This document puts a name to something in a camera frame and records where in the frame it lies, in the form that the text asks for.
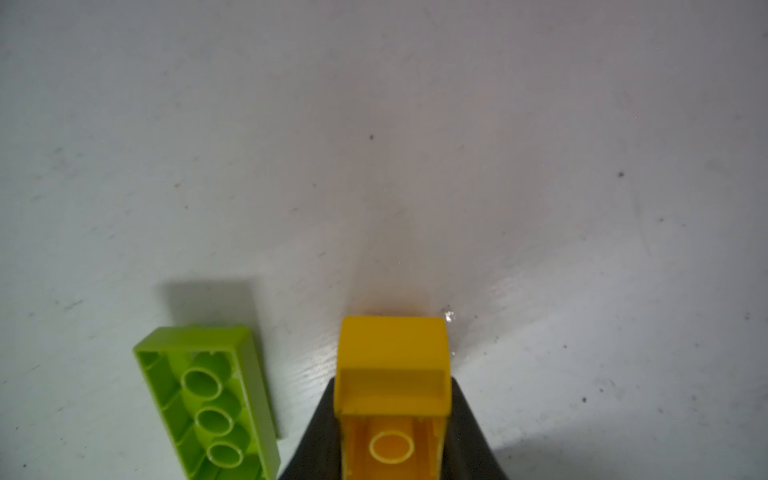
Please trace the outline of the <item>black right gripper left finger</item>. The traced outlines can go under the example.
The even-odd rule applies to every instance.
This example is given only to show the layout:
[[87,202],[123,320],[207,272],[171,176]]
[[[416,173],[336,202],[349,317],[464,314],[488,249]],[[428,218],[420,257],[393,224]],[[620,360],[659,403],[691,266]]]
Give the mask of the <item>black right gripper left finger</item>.
[[340,480],[341,430],[334,413],[334,378],[331,378],[314,414],[279,480]]

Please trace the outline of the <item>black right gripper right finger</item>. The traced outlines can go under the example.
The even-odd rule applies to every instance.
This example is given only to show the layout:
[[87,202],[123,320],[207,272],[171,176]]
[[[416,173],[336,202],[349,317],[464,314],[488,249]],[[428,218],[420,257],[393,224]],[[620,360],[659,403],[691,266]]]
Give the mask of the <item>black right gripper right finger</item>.
[[442,457],[442,478],[452,480],[508,480],[472,410],[453,378],[452,410]]

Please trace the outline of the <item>yellow lego brick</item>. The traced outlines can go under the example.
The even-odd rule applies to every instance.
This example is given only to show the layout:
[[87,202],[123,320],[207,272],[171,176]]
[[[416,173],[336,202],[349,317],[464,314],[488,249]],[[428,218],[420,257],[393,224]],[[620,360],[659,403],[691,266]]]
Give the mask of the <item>yellow lego brick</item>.
[[452,409],[441,318],[350,316],[337,350],[334,414],[344,479],[437,479]]

